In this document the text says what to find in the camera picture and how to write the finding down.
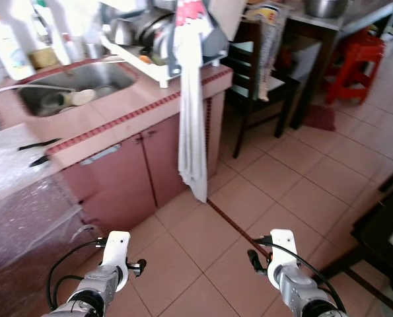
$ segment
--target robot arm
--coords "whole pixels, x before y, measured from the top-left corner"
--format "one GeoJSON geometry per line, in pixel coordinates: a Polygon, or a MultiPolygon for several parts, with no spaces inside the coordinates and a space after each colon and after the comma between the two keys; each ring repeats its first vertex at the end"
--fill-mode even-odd
{"type": "Polygon", "coordinates": [[[103,317],[114,299],[129,278],[128,270],[140,276],[146,261],[127,263],[127,246],[130,234],[112,231],[108,236],[102,264],[87,273],[68,301],[43,317],[103,317]]]}
{"type": "MultiPolygon", "coordinates": [[[[290,230],[273,229],[271,236],[255,242],[278,245],[296,254],[295,239],[290,230]]],[[[290,253],[273,247],[273,257],[267,269],[262,267],[256,251],[249,250],[248,255],[255,272],[267,275],[271,284],[280,290],[283,302],[294,317],[347,317],[315,281],[298,268],[296,258],[290,253]]]]}

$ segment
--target white towel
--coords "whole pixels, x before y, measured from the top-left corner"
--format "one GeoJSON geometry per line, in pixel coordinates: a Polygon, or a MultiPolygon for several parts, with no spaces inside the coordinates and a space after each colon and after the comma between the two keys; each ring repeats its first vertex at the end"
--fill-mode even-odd
{"type": "Polygon", "coordinates": [[[178,171],[195,197],[207,201],[207,159],[202,102],[202,51],[196,24],[176,28],[174,55],[182,67],[178,171]]]}

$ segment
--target sink basin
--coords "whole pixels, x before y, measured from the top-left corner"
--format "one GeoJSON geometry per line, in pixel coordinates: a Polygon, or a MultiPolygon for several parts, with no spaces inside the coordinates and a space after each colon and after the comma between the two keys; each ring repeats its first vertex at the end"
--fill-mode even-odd
{"type": "MultiPolygon", "coordinates": [[[[95,89],[95,99],[108,96],[113,92],[131,86],[133,83],[134,79],[124,72],[119,65],[104,62],[85,64],[29,82],[29,84],[74,88],[76,91],[95,89]]],[[[47,94],[57,92],[56,89],[24,87],[18,89],[17,92],[27,109],[35,116],[53,116],[63,108],[63,106],[49,109],[42,107],[42,98],[47,94]]]]}

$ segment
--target beige tile floor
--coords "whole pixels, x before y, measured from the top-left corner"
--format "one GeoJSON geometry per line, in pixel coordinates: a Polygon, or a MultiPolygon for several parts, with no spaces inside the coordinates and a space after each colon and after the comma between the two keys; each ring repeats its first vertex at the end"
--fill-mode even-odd
{"type": "MultiPolygon", "coordinates": [[[[334,106],[337,131],[301,127],[276,139],[272,123],[266,124],[250,131],[236,160],[236,124],[226,119],[218,173],[209,181],[210,199],[246,232],[291,229],[298,253],[318,269],[354,245],[351,224],[393,171],[393,54],[363,105],[338,100],[334,106]]],[[[291,316],[278,291],[254,273],[246,255],[251,245],[190,192],[131,236],[129,258],[145,258],[148,266],[116,295],[109,317],[291,316]]],[[[367,264],[355,269],[386,285],[367,264]]],[[[348,276],[332,283],[350,316],[380,316],[376,300],[348,276]]]]}

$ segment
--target countertop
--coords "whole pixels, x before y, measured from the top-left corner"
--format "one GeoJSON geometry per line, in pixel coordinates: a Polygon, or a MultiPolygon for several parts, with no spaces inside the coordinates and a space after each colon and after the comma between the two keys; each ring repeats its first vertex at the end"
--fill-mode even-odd
{"type": "MultiPolygon", "coordinates": [[[[0,93],[0,126],[7,129],[25,123],[41,141],[62,138],[46,150],[61,170],[179,112],[180,78],[171,80],[168,88],[160,88],[158,82],[130,64],[117,65],[135,79],[133,85],[50,117],[31,115],[14,90],[0,93]]],[[[45,71],[28,81],[58,71],[45,71]]],[[[212,97],[229,88],[231,78],[232,70],[224,65],[205,66],[201,70],[203,97],[212,97]]]]}
{"type": "Polygon", "coordinates": [[[388,10],[390,14],[393,9],[393,0],[354,0],[339,18],[316,18],[305,13],[302,1],[300,4],[298,8],[290,11],[290,19],[343,32],[350,29],[360,18],[367,18],[380,10],[388,10]]]}

